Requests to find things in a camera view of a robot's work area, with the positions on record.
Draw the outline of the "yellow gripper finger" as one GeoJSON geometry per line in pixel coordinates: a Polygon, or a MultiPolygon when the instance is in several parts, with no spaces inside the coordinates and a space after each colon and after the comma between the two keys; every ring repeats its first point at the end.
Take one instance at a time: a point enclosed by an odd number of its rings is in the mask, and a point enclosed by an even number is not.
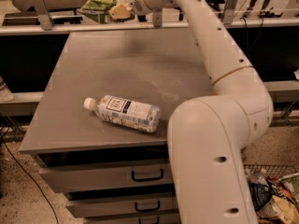
{"type": "Polygon", "coordinates": [[[130,20],[134,16],[133,9],[127,2],[119,2],[108,13],[115,21],[130,20]]]}

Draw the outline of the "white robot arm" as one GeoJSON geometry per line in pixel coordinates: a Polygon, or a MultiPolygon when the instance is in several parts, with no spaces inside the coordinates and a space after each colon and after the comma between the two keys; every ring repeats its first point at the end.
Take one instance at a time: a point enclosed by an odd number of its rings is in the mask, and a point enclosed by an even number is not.
{"type": "Polygon", "coordinates": [[[183,11],[215,92],[182,103],[168,122],[181,223],[258,224],[241,151],[268,129],[272,99],[205,0],[120,0],[110,15],[146,15],[164,7],[183,11]]]}

